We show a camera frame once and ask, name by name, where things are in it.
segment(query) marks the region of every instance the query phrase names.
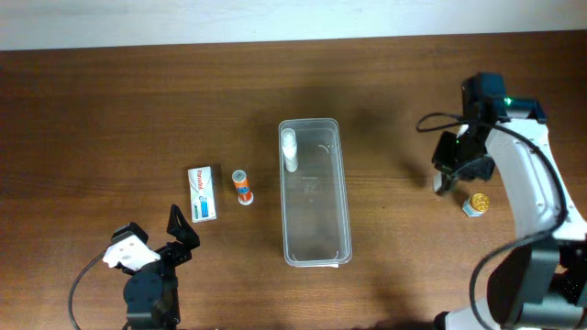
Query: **orange-capped tube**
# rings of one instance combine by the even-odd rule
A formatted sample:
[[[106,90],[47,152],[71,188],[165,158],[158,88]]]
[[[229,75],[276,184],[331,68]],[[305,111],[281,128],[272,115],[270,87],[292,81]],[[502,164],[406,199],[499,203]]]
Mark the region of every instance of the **orange-capped tube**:
[[[235,187],[237,187],[238,201],[243,205],[253,203],[253,193],[250,191],[247,173],[243,170],[235,170],[232,173],[232,181],[235,183]]]

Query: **white wall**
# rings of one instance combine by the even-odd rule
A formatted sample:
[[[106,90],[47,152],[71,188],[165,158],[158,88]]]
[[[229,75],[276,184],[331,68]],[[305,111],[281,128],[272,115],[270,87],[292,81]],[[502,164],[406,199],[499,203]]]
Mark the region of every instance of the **white wall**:
[[[0,0],[0,50],[587,28],[587,0]]]

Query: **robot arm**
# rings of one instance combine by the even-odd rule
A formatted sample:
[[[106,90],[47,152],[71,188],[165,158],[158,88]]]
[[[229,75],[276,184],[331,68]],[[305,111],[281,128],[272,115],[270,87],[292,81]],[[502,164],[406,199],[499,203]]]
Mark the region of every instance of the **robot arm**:
[[[175,330],[181,321],[175,268],[192,259],[191,250],[200,246],[200,238],[177,205],[172,205],[167,233],[177,241],[156,251],[147,247],[149,236],[135,223],[112,235],[113,245],[103,261],[132,276],[124,289],[125,328]]]
[[[435,191],[450,191],[457,180],[487,181],[497,165],[513,209],[516,236],[527,237],[552,228],[561,205],[545,162],[518,138],[474,124],[504,127],[530,140],[546,156],[562,184],[539,103],[505,96],[503,79],[497,74],[480,73],[466,81],[462,91],[463,118],[471,125],[462,127],[458,135],[443,133],[432,159],[440,170]],[[551,236],[513,250],[490,277],[487,300],[477,303],[490,327],[587,326],[587,224],[564,184],[562,191],[568,208],[564,223]],[[557,273],[558,265],[566,271]],[[484,329],[471,308],[443,313],[436,324],[439,329]]]

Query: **white cardboard box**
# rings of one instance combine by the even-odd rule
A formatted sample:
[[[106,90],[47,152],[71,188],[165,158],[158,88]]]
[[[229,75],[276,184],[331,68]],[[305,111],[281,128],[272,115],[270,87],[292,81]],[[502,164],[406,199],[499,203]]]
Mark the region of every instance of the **white cardboard box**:
[[[197,223],[216,219],[216,201],[214,199],[214,183],[212,169],[207,166],[187,171],[190,179],[190,196],[192,222]]]

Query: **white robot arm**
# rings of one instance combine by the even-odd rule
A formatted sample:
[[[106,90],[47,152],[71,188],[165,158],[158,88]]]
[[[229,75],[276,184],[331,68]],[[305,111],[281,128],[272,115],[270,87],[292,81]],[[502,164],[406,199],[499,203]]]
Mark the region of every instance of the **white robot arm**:
[[[445,132],[441,137],[432,159],[440,170],[435,191],[450,191],[456,180],[489,180],[497,166],[514,213],[516,237],[543,235],[514,249],[490,277],[488,298],[475,303],[485,324],[469,307],[440,314],[436,328],[587,327],[587,224],[562,183],[539,103],[505,96],[498,74],[480,73],[467,80],[462,91],[463,116],[452,117],[458,118],[456,125],[469,125],[463,125],[458,135]],[[564,207],[557,184],[564,195]],[[562,208],[568,212],[563,214],[564,222],[557,225]],[[557,273],[558,265],[567,271]]]

